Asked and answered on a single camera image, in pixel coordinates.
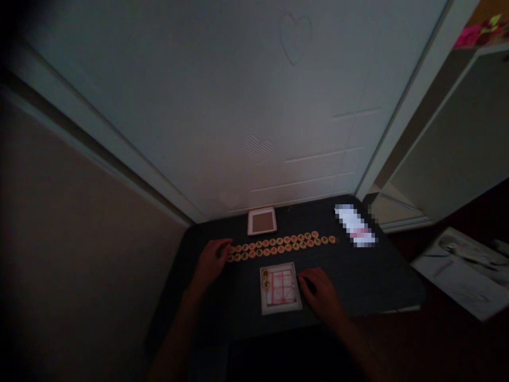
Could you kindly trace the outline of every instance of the hand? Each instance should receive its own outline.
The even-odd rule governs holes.
[[[216,280],[223,270],[224,263],[226,263],[232,241],[232,239],[221,239],[208,242],[198,258],[190,289],[201,294]],[[221,256],[218,258],[216,252],[221,247],[223,249]]]
[[[338,325],[348,321],[348,316],[339,302],[336,289],[327,277],[322,268],[308,268],[300,272],[297,277],[301,285],[304,297],[317,316],[333,331],[336,331]],[[315,295],[311,293],[304,280],[309,279],[317,289]]]

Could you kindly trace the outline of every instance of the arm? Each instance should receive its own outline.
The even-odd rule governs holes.
[[[316,287],[315,294],[309,290],[304,277]],[[308,268],[299,273],[298,278],[302,292],[311,308],[344,343],[369,380],[389,380],[389,375],[384,370],[380,358],[343,310],[336,289],[327,274],[321,268]]]
[[[231,239],[210,241],[198,259],[195,274],[184,291],[179,309],[154,362],[148,369],[146,381],[185,379],[185,366],[191,348],[201,300],[209,285],[223,270],[229,254]],[[216,252],[223,247],[221,256]]]

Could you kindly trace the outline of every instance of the striped heart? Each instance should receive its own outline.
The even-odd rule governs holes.
[[[260,142],[255,135],[247,135],[244,139],[244,143],[249,157],[256,164],[262,164],[267,161],[274,149],[274,145],[271,141]]]

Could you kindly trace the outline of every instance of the red grid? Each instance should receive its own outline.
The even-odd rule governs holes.
[[[280,286],[275,286],[274,280],[280,281]],[[281,272],[275,272],[270,274],[270,293],[271,293],[271,301],[270,305],[280,305],[283,303],[289,303],[295,301],[295,288],[292,278],[292,271],[286,270]],[[287,298],[288,294],[293,291],[291,294],[292,297]]]

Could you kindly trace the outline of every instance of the door frame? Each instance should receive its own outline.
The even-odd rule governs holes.
[[[355,196],[362,201],[373,186],[431,83],[449,55],[480,0],[449,0],[423,51],[379,145],[364,172]]]
[[[435,79],[478,2],[479,0],[449,0],[447,2],[414,70],[414,74],[355,192],[355,196],[360,200],[364,198],[373,185],[383,164]],[[26,42],[19,40],[13,44],[11,60],[6,63],[6,66],[13,74],[110,151],[183,214],[196,223],[208,220],[206,215],[194,203],[188,200],[169,179],[121,135],[110,121],[101,115]],[[69,138],[65,129],[54,126],[53,131],[62,140],[68,141]]]

